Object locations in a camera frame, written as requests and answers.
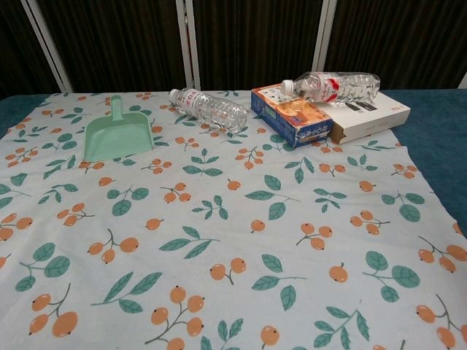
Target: dark curtain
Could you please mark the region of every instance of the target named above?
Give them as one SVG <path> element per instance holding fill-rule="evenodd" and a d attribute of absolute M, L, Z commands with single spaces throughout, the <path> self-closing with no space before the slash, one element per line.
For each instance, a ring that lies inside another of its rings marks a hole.
<path fill-rule="evenodd" d="M 193 0 L 204 90 L 248 90 L 312 67 L 322 0 Z"/>
<path fill-rule="evenodd" d="M 174 0 L 38 0 L 76 92 L 183 88 Z"/>
<path fill-rule="evenodd" d="M 338 0 L 325 70 L 375 73 L 384 89 L 457 88 L 466 53 L 466 0 Z"/>
<path fill-rule="evenodd" d="M 59 91 L 19 0 L 1 0 L 0 48 L 0 99 Z"/>

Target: white box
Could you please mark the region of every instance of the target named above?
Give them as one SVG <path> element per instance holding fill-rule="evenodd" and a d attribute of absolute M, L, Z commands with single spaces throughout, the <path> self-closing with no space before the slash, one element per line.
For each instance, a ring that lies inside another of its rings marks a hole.
<path fill-rule="evenodd" d="M 364 104 L 315 105 L 334 121 L 329 136 L 338 144 L 404 124 L 410 113 L 408 106 L 383 93 L 378 93 L 374 100 Z"/>

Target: floral tablecloth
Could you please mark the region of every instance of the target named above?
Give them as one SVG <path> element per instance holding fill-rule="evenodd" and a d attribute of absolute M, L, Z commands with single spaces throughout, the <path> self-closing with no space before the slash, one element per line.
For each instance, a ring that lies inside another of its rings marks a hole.
<path fill-rule="evenodd" d="M 293 149 L 124 93 L 154 150 L 84 163 L 110 96 L 0 141 L 2 349 L 467 348 L 466 240 L 391 131 Z"/>

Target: bottle cap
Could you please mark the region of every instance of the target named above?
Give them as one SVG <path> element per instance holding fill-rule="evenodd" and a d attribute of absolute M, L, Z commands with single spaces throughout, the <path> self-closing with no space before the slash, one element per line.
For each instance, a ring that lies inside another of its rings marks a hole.
<path fill-rule="evenodd" d="M 280 85 L 280 93 L 290 96 L 293 94 L 293 80 L 283 80 Z"/>
<path fill-rule="evenodd" d="M 178 90 L 178 89 L 172 89 L 172 90 L 170 91 L 169 100 L 170 100 L 170 102 L 172 102 L 173 104 L 177 104 L 177 95 L 178 95 L 178 92 L 180 92 L 180 90 Z"/>

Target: cardboard box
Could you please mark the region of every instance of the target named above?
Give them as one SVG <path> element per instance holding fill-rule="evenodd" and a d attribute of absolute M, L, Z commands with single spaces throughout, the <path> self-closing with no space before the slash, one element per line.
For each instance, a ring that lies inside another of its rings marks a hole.
<path fill-rule="evenodd" d="M 374 100 L 366 103 L 316 106 L 333 119 L 329 136 L 338 144 L 404 124 L 410 113 L 409 107 L 383 93 L 378 93 Z"/>
<path fill-rule="evenodd" d="M 325 139 L 333 125 L 314 104 L 282 95 L 280 84 L 253 89 L 251 109 L 292 147 Z"/>

